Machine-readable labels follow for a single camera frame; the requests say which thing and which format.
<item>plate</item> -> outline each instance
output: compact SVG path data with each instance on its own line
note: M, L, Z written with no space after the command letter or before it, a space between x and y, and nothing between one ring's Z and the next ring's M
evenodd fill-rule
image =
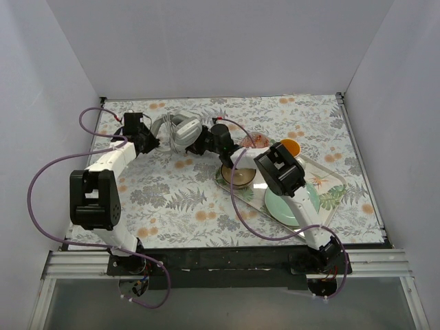
M320 200L318 192L316 191L315 187L308 182L306 183L306 189L309 193L313 207L315 208L316 212L319 212ZM280 221L282 224L286 226L299 226L294 214L286 202L280 196L275 195L269 188L266 189L264 203L270 215L272 215L273 218Z

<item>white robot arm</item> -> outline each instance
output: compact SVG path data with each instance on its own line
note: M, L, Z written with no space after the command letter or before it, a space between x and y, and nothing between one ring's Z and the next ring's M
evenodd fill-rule
M140 241L119 223L121 205L116 180L122 171L140 153L148 153L159 146L159 140L147 129L142 113L124 114L122 132L128 142L120 147L121 141L113 139L113 151L105 153L85 170L75 170L70 175L70 219L97 234L107 245L136 252ZM119 250L117 256L128 256Z
M263 155L267 155L270 153L270 148L247 148L246 153L240 159L240 162L237 164L237 168L253 168L255 170L259 170L258 164L260 162L256 162L256 159L262 158ZM235 153L231 155L231 160L233 163L237 161L237 158L243 152L243 149L237 150ZM305 163L299 157L296 157L296 161L300 164L302 169L305 170ZM263 176L266 180L268 180L268 175ZM320 225L321 223L318 221L318 213L316 212L313 204L311 203L309 193L305 186L300 186L297 190L294 191L294 196L291 197L289 195L282 195L281 198L286 202L286 204L290 207L290 210L294 214L298 224L300 227L304 228L310 225ZM322 246L325 246L330 242L330 233L322 228L312 228L304 232L306 243L309 247L315 250L319 250Z

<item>tray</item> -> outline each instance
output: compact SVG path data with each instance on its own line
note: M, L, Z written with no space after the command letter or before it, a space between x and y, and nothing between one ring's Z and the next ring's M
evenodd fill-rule
M262 148L275 143L274 140L269 139L261 133L253 132L251 136L257 141L257 148ZM250 146L250 139L246 137L240 142L242 146ZM325 166L318 164L307 156L300 156L306 163L306 176L307 184L313 184L318 192L320 200L320 209L318 216L322 225L329 225L332 216L335 214L337 207L339 206L341 199L345 195L347 189L347 182L345 179L329 170ZM230 192L229 184L222 178L220 168L215 173L215 182L222 189ZM273 220L277 221L269 213L265 206L264 195L267 188L261 173L257 171L254 181L244 189L234 190L234 196L244 201L249 206L255 208L264 215L269 216ZM297 230L298 226L285 225L290 230Z

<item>bowl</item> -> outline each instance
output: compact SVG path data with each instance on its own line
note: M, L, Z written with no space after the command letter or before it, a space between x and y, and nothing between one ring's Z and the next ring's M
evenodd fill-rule
M231 183L232 169L221 165L220 173L222 178L228 183ZM240 168L234 172L234 189L243 189L248 187L255 178L256 170L252 168Z

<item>floral tablecloth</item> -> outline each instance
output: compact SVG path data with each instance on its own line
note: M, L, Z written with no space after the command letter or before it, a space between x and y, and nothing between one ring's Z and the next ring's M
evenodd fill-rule
M126 111L141 111L153 120L166 112L186 110L200 116L209 127L212 117L223 116L236 120L248 131L261 132L275 140L297 140L304 155L346 180L346 193L330 222L342 242L383 242L360 163L335 96L107 101L105 108L119 116ZM236 126L228 126L236 141L244 137ZM102 114L99 132L114 133L118 127L111 115ZM97 137L92 149L103 149L108 143L108 139ZM94 162L98 158L96 155L90 160ZM220 165L212 153L196 156L153 151L139 156L118 179L121 222L146 248L303 244L297 239L264 241L250 234L238 221L230 194L214 182ZM325 178L319 177L313 181L318 192L324 182ZM244 202L237 203L243 217L261 234L279 237L288 233ZM93 233L74 225L68 236L84 243L100 242Z

